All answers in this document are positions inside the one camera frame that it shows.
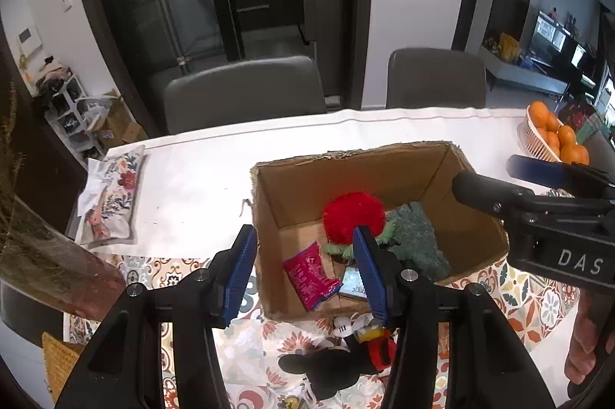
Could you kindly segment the person's right hand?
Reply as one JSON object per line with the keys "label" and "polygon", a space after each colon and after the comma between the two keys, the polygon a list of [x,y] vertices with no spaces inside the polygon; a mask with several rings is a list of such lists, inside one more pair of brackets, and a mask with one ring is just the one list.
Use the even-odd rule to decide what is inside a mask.
{"label": "person's right hand", "polygon": [[580,385],[590,375],[596,365],[595,349],[598,343],[598,318],[593,312],[595,296],[587,289],[582,289],[578,301],[564,374],[575,385]]}

